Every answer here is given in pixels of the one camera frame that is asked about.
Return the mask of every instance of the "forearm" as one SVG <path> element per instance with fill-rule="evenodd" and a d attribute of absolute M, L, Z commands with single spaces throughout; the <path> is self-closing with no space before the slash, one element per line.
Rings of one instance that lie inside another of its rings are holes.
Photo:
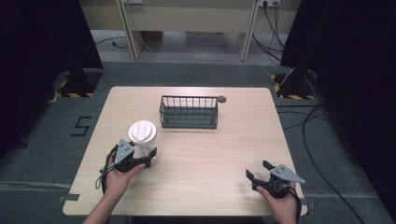
<path fill-rule="evenodd" d="M 106 223 L 117 203 L 120 200 L 120 196 L 111 194 L 104 194 L 99 203 L 93 208 L 90 215 L 84 220 L 84 224 L 97 224 Z"/>

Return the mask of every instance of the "cup lid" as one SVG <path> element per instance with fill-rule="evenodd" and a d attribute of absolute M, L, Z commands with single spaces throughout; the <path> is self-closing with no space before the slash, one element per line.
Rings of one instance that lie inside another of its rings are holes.
<path fill-rule="evenodd" d="M 139 120 L 129 129 L 131 141 L 137 145 L 151 141 L 157 133 L 155 125 L 147 120 Z"/>

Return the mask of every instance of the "hazard tape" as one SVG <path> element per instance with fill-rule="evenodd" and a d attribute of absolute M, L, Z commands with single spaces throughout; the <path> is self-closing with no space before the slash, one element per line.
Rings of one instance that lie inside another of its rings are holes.
<path fill-rule="evenodd" d="M 93 93 L 64 93 L 64 92 L 58 92 L 57 97 L 69 97 L 69 98 L 81 98 L 81 97 L 93 97 Z"/>
<path fill-rule="evenodd" d="M 67 80 L 63 81 L 60 85 L 56 96 L 57 97 L 68 97 L 68 98 L 82 98 L 82 97 L 93 97 L 93 92 L 63 92 L 64 87 L 67 84 Z"/>
<path fill-rule="evenodd" d="M 275 80 L 276 75 L 271 75 L 272 80 Z M 276 92 L 276 96 L 281 98 L 281 99 L 291 99 L 291 100 L 314 100 L 314 96 L 309 93 L 309 90 L 305 90 L 306 92 L 301 93 L 299 92 L 299 94 L 296 94 L 295 92 L 293 94 L 286 94 L 283 89 L 282 86 L 278 86 L 278 85 L 274 85 L 275 87 L 275 92 Z"/>

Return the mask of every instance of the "person's left hand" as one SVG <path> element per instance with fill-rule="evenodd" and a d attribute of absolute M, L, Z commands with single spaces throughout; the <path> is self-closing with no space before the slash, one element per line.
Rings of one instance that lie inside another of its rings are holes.
<path fill-rule="evenodd" d="M 110 156 L 108 163 L 114 161 L 115 152 Z M 145 169 L 145 164 L 140 164 L 134 167 L 132 170 L 122 173 L 117 169 L 113 169 L 107 174 L 106 178 L 106 191 L 105 194 L 109 194 L 117 199 L 120 199 L 125 191 L 128 189 L 129 181 L 131 178 L 138 174 L 140 171 Z"/>

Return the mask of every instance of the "black curtain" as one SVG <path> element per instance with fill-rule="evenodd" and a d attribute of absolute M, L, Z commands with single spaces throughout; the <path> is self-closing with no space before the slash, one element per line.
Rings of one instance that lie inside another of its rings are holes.
<path fill-rule="evenodd" d="M 281 64 L 316 72 L 335 127 L 396 221 L 395 11 L 391 0 L 303 0 Z"/>
<path fill-rule="evenodd" d="M 77 0 L 2 1 L 0 158 L 24 137 L 63 71 L 103 68 Z"/>

